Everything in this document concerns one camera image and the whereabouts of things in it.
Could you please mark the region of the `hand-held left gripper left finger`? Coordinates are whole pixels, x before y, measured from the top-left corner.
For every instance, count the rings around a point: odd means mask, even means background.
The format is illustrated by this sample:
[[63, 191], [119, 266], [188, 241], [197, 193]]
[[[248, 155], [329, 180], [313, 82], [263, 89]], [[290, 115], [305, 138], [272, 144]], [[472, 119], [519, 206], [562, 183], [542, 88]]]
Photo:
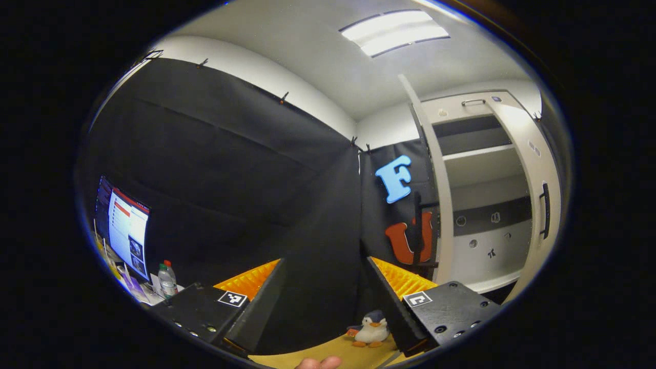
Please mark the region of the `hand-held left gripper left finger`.
[[245, 359], [258, 351], [285, 278], [281, 258], [215, 286], [193, 283], [149, 313], [194, 341]]

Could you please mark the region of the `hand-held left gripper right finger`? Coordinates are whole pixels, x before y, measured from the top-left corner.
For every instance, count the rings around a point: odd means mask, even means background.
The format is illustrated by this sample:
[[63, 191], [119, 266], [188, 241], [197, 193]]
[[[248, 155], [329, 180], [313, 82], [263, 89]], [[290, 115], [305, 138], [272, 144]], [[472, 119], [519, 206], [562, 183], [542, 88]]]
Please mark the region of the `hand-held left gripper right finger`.
[[502, 306], [460, 282], [398, 296], [382, 270], [383, 261], [366, 258], [366, 275], [398, 350], [410, 357], [451, 346], [476, 333]]

